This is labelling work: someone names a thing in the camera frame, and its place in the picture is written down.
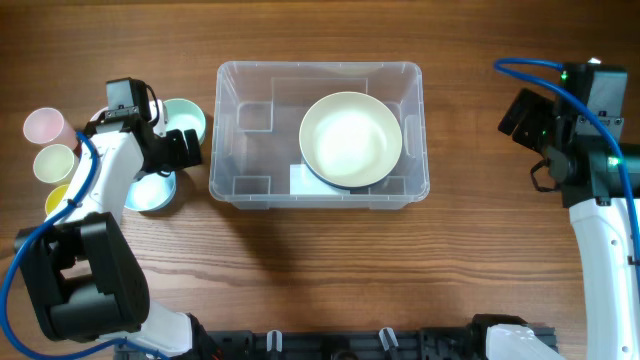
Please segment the light blue plastic bowl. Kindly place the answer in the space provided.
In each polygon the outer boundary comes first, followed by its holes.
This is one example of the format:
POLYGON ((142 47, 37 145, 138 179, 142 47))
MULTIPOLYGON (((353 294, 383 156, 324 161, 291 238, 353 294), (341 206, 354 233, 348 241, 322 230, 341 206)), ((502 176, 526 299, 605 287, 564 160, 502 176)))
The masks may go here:
POLYGON ((137 212, 151 212, 167 206, 177 190, 177 179, 174 173, 168 177, 150 174, 129 187, 125 207, 137 212))

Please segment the dark blue plate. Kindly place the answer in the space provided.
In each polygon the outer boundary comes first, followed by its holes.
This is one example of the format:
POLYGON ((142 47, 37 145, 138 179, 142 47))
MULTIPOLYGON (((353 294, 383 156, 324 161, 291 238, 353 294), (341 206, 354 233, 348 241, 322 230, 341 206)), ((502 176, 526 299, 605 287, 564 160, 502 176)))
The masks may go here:
POLYGON ((304 160, 304 159, 302 159, 302 160, 301 160, 300 165, 304 165, 304 166, 308 169, 308 171, 309 171, 313 176, 315 176, 319 181, 321 181, 322 183, 327 184, 327 185, 332 186, 332 187, 335 187, 335 188, 339 188, 339 189, 343 189, 343 190, 349 190, 349 191, 351 191, 351 190, 360 190, 360 189, 364 189, 364 188, 367 188, 367 187, 371 187, 371 186, 378 185, 378 184, 380 184, 380 183, 382 183, 382 182, 386 181, 386 179, 390 176, 389 174, 386 174, 386 175, 384 175, 381 179, 379 179, 379 180, 377 180, 377 181, 374 181, 374 182, 372 182, 372 183, 365 184, 365 185, 360 185, 360 186, 344 186, 344 185, 339 185, 339 184, 337 184, 337 183, 335 183, 335 182, 328 181, 328 180, 326 180, 325 178, 323 178, 322 176, 320 176, 317 172, 315 172, 315 171, 310 167, 310 165, 308 164, 308 162, 307 162, 306 160, 304 160))

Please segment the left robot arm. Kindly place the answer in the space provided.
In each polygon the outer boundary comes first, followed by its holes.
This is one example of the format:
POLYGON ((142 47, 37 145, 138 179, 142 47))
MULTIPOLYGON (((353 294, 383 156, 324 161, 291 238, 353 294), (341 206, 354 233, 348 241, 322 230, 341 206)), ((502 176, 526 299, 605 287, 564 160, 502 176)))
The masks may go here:
POLYGON ((111 80, 106 92, 106 111, 76 134, 82 155, 64 202, 41 225, 18 233, 1 288, 4 335, 23 355, 40 358, 9 322, 9 291, 20 274, 43 334, 86 344, 75 359, 107 348, 146 359, 220 359, 222 350, 195 316, 151 300, 119 225, 133 181, 201 164, 198 136, 156 134, 160 103, 141 80, 111 80))

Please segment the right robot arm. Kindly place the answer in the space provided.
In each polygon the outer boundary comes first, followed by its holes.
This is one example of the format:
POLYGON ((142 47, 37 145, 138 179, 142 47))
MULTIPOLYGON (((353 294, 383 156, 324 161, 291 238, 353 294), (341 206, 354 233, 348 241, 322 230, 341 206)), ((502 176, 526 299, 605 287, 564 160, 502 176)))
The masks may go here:
POLYGON ((502 58, 495 70, 524 88, 498 129, 540 154, 569 211, 581 257, 590 359, 639 356, 639 147, 619 138, 621 66, 502 58))

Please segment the cream plastic plate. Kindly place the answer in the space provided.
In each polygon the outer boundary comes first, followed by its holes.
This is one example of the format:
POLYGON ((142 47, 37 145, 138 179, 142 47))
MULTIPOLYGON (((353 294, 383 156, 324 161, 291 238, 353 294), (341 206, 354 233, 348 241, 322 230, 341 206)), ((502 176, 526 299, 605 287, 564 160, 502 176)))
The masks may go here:
POLYGON ((360 92, 337 92, 315 102, 299 127, 304 160, 320 176, 360 186, 390 174, 400 160, 399 121, 380 100, 360 92))

